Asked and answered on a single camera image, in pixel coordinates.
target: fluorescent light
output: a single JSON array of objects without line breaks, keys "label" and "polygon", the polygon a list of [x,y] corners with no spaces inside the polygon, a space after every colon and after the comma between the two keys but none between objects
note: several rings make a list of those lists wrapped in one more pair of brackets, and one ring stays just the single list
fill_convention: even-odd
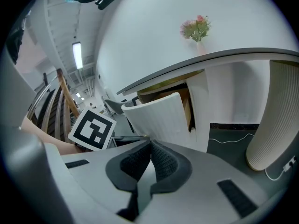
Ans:
[{"label": "fluorescent light", "polygon": [[79,69],[83,68],[82,54],[81,54],[81,43],[80,42],[76,42],[73,44],[73,53],[74,53],[76,67],[79,70]]}]

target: flower vase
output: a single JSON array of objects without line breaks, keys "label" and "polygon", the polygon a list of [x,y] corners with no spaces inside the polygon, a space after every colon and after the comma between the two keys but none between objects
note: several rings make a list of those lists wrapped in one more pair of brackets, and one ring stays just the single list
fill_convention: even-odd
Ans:
[{"label": "flower vase", "polygon": [[206,54],[206,49],[205,49],[204,45],[202,44],[202,42],[197,42],[197,51],[200,56]]}]

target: wooden handrail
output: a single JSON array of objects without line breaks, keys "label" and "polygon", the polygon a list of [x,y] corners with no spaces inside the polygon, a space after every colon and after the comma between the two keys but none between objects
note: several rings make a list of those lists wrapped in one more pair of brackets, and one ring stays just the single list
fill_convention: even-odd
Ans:
[{"label": "wooden handrail", "polygon": [[73,141],[69,140],[69,132],[71,131],[71,117],[70,117],[70,108],[64,99],[64,141],[67,143],[74,144]]},{"label": "wooden handrail", "polygon": [[61,89],[64,92],[64,98],[66,99],[66,102],[68,104],[68,106],[70,107],[71,111],[73,112],[73,115],[78,118],[79,117],[79,112],[75,106],[75,103],[71,97],[70,91],[67,88],[63,73],[61,69],[57,70],[57,76],[58,76],[58,80],[59,80],[59,85],[61,87]]},{"label": "wooden handrail", "polygon": [[58,140],[60,140],[60,112],[61,112],[63,97],[64,97],[64,91],[61,90],[58,104],[57,104],[57,109],[56,109],[56,117],[55,117],[55,138]]},{"label": "wooden handrail", "polygon": [[57,95],[58,90],[59,90],[59,88],[57,88],[57,89],[54,91],[54,93],[53,93],[53,95],[52,95],[52,97],[51,97],[51,99],[50,99],[50,102],[49,102],[49,104],[48,104],[48,107],[47,107],[47,109],[46,109],[46,113],[45,113],[45,115],[44,115],[44,117],[43,117],[42,130],[43,130],[45,133],[47,133],[47,131],[48,131],[49,119],[50,119],[50,115],[51,115],[51,111],[52,111],[53,103],[54,103],[54,100],[55,100],[55,97],[56,97],[56,95]]}]

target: white pillar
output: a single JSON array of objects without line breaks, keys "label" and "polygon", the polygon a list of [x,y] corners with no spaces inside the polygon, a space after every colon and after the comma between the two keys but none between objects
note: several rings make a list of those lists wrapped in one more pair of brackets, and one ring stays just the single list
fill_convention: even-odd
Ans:
[{"label": "white pillar", "polygon": [[247,151],[248,165],[256,171],[270,166],[299,131],[299,63],[270,61],[267,105]]}]

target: black rubber pad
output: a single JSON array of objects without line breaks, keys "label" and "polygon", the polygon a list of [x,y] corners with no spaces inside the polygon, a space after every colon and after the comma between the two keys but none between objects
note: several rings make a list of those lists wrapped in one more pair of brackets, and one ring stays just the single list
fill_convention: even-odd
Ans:
[{"label": "black rubber pad", "polygon": [[79,167],[79,166],[82,166],[82,165],[85,165],[88,163],[89,163],[89,161],[87,161],[86,159],[83,159],[83,160],[79,160],[79,161],[68,162],[65,165],[67,168],[75,168],[75,167]]},{"label": "black rubber pad", "polygon": [[120,167],[123,172],[139,181],[149,162],[150,145],[146,145],[124,158],[120,163]]},{"label": "black rubber pad", "polygon": [[192,173],[192,165],[185,156],[156,140],[151,142],[151,160],[157,180],[157,183],[150,187],[151,195],[175,192]]},{"label": "black rubber pad", "polygon": [[223,180],[217,184],[241,217],[246,217],[257,209],[257,206],[231,180]]}]

